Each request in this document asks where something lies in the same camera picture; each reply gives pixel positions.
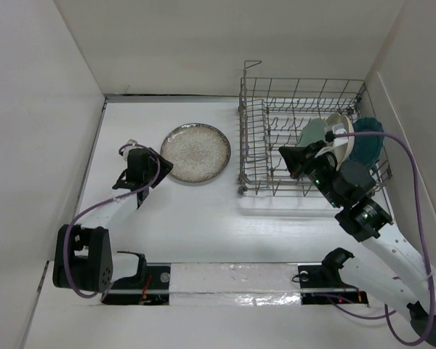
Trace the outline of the mint green flower plate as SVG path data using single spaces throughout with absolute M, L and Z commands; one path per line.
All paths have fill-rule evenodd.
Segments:
M 300 134 L 298 147 L 307 147 L 309 144 L 325 140 L 325 128 L 327 123 L 323 119 L 312 119 L 303 128 Z

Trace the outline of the speckled brown round plate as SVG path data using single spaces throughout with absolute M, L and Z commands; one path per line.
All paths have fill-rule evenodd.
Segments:
M 161 156 L 173 163 L 170 175 L 198 184 L 219 176 L 230 161 L 228 138 L 216 127 L 189 123 L 173 129 L 163 140 Z

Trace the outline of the cream divided plate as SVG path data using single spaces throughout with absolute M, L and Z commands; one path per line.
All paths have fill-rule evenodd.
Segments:
M 333 135 L 345 135 L 354 132 L 353 124 L 350 119 L 340 113 L 333 113 L 326 119 L 327 132 L 332 132 Z M 337 161 L 337 169 L 346 161 L 355 144 L 354 137 L 334 138 L 333 141 L 328 141 L 330 151 L 335 155 Z

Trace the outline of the dark teal scalloped plate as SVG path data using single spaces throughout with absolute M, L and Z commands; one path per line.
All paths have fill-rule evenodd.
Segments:
M 384 131 L 382 123 L 374 117 L 358 119 L 353 124 L 353 129 L 355 133 Z M 383 136 L 356 136 L 348 160 L 362 164 L 368 170 L 372 170 L 379 159 L 383 144 Z

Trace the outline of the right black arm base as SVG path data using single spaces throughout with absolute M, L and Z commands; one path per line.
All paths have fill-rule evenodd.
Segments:
M 321 264 L 297 265 L 291 281 L 299 286 L 303 305 L 368 304 L 364 291 L 343 283 L 337 276 L 329 276 Z

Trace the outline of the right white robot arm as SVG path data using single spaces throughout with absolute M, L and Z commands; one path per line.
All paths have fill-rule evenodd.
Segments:
M 395 273 L 380 273 L 336 248 L 322 261 L 323 281 L 330 286 L 343 281 L 371 294 L 408 320 L 420 342 L 436 348 L 436 268 L 428 253 L 418 252 L 393 228 L 392 217 L 371 198 L 376 182 L 369 169 L 354 161 L 338 164 L 332 152 L 319 153 L 323 145 L 281 146 L 279 153 L 291 178 L 307 177 L 340 210 L 335 216 L 340 227 Z

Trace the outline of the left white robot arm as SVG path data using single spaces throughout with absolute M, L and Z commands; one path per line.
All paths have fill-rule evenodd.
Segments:
M 52 282 L 81 298 L 106 297 L 111 289 L 146 290 L 153 279 L 144 254 L 112 252 L 110 234 L 139 210 L 174 165 L 152 148 L 134 143 L 118 153 L 126 168 L 110 198 L 78 213 L 57 233 Z

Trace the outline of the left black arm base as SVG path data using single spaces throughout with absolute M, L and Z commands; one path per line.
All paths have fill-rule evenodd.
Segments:
M 104 305 L 168 305 L 170 264 L 150 264 L 135 276 L 121 278 L 102 300 Z

